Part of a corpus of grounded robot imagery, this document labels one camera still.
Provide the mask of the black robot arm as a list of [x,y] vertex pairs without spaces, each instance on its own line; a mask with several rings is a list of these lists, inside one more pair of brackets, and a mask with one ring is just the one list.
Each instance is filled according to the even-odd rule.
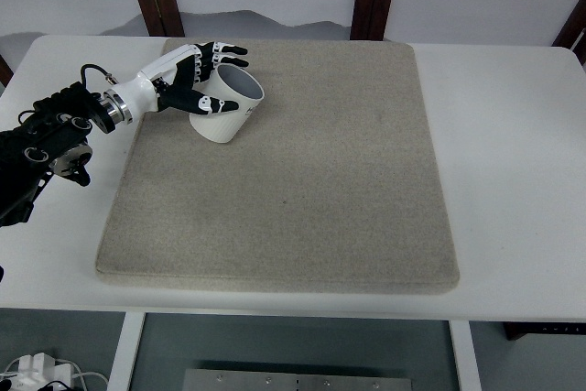
[[187,44],[145,66],[133,80],[89,92],[85,80],[34,102],[19,125],[1,134],[1,224],[28,221],[34,202],[53,176],[85,187],[93,127],[109,134],[148,112],[175,108],[190,114],[232,113],[236,101],[195,90],[223,67],[245,68],[245,48],[222,42]]

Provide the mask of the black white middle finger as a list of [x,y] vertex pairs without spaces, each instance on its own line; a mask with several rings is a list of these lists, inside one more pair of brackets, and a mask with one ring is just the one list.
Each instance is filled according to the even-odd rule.
[[216,63],[214,61],[206,62],[201,64],[196,63],[194,69],[194,82],[201,83],[210,79],[212,72],[216,69]]

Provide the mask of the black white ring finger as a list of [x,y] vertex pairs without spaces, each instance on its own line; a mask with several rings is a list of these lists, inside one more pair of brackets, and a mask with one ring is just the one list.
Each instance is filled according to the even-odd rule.
[[219,65],[228,64],[238,68],[247,68],[249,62],[237,57],[225,54],[212,54],[210,57],[201,58],[201,67],[203,69],[216,69]]

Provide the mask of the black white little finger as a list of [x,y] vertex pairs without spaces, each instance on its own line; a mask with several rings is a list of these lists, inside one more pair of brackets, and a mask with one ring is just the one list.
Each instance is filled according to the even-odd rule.
[[248,53],[246,48],[219,41],[198,44],[197,47],[200,50],[202,56],[211,56],[216,54],[234,54],[244,56]]

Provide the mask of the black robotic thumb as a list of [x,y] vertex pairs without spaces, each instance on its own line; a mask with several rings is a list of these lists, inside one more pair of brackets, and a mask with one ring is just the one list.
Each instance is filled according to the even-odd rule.
[[171,85],[159,92],[158,107],[159,109],[171,107],[197,115],[230,113],[240,109],[236,101],[215,98],[177,85]]

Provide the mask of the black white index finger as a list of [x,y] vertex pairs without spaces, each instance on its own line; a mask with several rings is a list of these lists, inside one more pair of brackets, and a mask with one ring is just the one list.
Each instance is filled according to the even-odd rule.
[[191,91],[195,82],[200,77],[200,68],[198,61],[194,56],[188,56],[186,59],[177,63],[177,72],[171,84],[174,91]]

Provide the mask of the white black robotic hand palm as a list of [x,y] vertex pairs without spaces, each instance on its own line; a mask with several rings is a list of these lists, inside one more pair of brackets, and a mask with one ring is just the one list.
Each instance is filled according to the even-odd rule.
[[180,46],[146,65],[133,80],[114,85],[109,90],[109,102],[118,116],[115,119],[139,119],[146,112],[158,110],[156,81],[160,85],[171,85],[182,61],[194,61],[190,79],[195,68],[201,65],[201,50],[195,44]]

